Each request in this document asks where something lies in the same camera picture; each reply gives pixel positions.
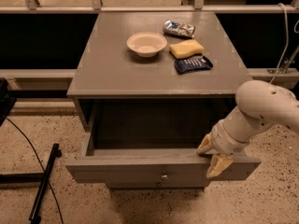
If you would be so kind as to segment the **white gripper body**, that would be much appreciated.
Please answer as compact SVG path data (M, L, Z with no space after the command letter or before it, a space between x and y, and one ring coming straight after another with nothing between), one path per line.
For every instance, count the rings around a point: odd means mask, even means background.
M211 130L211 139L214 148L222 154L233 155L241 152L249 143L236 141L226 132L223 120L219 120Z

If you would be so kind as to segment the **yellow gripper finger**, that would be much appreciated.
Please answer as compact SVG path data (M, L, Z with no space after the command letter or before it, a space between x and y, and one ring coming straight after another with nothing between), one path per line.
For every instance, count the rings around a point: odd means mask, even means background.
M213 178L220 175L233 163L233 161L234 160L231 155L214 154L207 169L206 177Z
M211 133L208 133L203 138L201 144L199 145L199 147L196 150L196 153L198 155L206 154L209 150L211 150L213 148L214 148L214 144L212 142Z

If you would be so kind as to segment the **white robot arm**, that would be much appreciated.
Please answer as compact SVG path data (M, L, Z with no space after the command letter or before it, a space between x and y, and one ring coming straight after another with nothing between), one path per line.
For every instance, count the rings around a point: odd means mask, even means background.
M285 88L261 80L248 81L236 91L235 102L236 107L212 127L197 148L198 155L216 150L207 178L220 175L233 163L234 154L249 144L251 137L276 123L299 133L299 101Z

